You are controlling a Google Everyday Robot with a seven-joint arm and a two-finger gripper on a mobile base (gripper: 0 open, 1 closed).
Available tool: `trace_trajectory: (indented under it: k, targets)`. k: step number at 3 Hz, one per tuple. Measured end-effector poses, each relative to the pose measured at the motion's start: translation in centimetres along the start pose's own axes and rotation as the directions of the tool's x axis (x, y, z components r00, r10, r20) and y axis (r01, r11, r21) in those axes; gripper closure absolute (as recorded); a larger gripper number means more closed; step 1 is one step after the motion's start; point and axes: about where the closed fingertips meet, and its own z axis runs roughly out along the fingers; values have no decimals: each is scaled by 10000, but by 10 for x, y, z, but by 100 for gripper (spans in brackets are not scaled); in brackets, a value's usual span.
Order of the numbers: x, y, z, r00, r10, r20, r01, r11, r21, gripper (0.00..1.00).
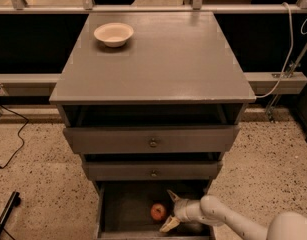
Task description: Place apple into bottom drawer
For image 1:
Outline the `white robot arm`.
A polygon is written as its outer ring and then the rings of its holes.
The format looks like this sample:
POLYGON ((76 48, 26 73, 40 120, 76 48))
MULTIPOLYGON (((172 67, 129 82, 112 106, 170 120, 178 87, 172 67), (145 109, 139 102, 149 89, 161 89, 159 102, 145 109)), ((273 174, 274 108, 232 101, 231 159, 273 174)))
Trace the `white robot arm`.
POLYGON ((200 200, 183 199, 168 190, 174 209, 160 228, 169 232, 181 223, 197 222, 209 226, 226 225, 243 240, 307 240, 307 218, 296 212, 278 214, 265 228, 231 210, 213 195, 200 200))

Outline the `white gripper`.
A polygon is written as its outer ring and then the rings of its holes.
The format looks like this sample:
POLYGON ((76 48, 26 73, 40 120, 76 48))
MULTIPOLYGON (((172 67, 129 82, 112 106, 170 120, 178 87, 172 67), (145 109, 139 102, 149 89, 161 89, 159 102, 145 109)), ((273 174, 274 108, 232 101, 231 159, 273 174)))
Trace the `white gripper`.
POLYGON ((167 190, 174 204, 174 215, 169 216, 165 223, 159 229, 162 233, 167 233, 176 228, 180 222, 198 221, 200 216, 200 201, 190 199, 180 199, 180 197, 171 190, 167 190))

